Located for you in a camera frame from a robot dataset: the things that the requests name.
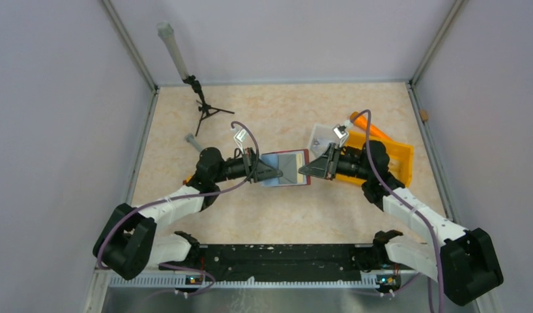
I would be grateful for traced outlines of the gold credit card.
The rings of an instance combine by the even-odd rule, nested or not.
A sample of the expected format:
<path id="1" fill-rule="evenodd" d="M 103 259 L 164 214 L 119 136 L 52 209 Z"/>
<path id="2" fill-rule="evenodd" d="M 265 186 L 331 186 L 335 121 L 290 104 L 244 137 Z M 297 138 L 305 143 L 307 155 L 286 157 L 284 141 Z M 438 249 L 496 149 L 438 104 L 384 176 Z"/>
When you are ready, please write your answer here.
<path id="1" fill-rule="evenodd" d="M 307 176 L 300 173 L 299 169 L 305 164 L 306 161 L 306 154 L 301 151 L 296 156 L 296 181 L 298 185 L 306 185 L 307 184 Z"/>

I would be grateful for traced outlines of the dark grey credit card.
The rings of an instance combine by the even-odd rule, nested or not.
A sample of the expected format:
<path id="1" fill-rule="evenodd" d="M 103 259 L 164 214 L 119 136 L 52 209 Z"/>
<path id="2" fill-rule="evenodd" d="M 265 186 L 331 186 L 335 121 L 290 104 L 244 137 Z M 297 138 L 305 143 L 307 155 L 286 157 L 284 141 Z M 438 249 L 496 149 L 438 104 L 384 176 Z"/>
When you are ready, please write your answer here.
<path id="1" fill-rule="evenodd" d="M 295 185 L 296 181 L 296 155 L 278 155 L 278 169 L 283 173 L 278 178 L 279 185 Z"/>

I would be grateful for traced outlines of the red card holder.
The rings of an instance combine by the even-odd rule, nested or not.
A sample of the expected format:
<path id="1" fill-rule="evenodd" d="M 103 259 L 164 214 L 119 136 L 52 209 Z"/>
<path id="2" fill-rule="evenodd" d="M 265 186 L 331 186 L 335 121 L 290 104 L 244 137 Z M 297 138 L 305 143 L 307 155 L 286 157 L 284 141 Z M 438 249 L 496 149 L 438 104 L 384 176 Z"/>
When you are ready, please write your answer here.
<path id="1" fill-rule="evenodd" d="M 265 153 L 260 156 L 260 159 L 265 164 L 280 170 L 283 174 L 280 177 L 262 181 L 261 185 L 263 187 L 306 186 L 311 184 L 310 176 L 301 174 L 298 171 L 301 167 L 308 165 L 310 161 L 307 149 Z"/>

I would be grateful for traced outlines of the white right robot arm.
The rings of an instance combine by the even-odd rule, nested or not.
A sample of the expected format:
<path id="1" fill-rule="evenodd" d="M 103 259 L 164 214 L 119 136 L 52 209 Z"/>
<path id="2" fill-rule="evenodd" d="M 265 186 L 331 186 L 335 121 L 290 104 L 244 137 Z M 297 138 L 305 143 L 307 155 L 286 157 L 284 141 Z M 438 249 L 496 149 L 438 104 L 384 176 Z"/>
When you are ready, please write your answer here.
<path id="1" fill-rule="evenodd" d="M 459 306 L 500 286 L 504 276 L 490 235 L 468 230 L 421 202 L 389 170 L 383 142 L 369 140 L 361 149 L 330 143 L 299 173 L 325 180 L 339 175 L 363 180 L 365 198 L 382 212 L 405 223 L 426 240 L 421 245 L 394 231 L 379 240 L 383 256 L 438 283 L 441 293 Z"/>

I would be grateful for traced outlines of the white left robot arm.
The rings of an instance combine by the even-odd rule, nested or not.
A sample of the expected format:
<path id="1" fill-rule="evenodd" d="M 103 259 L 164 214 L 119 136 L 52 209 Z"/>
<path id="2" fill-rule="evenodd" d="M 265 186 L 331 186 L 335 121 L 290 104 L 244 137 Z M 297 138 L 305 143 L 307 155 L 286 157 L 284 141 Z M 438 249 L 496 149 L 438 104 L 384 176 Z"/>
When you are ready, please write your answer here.
<path id="1" fill-rule="evenodd" d="M 218 183 L 232 179 L 256 183 L 282 175 L 251 148 L 225 160 L 217 148 L 208 147 L 200 152 L 195 173 L 176 192 L 141 207 L 127 203 L 116 206 L 94 244 L 93 255 L 101 268 L 111 269 L 126 280 L 147 267 L 184 261 L 196 241 L 181 231 L 156 238 L 159 229 L 210 207 L 223 194 Z"/>

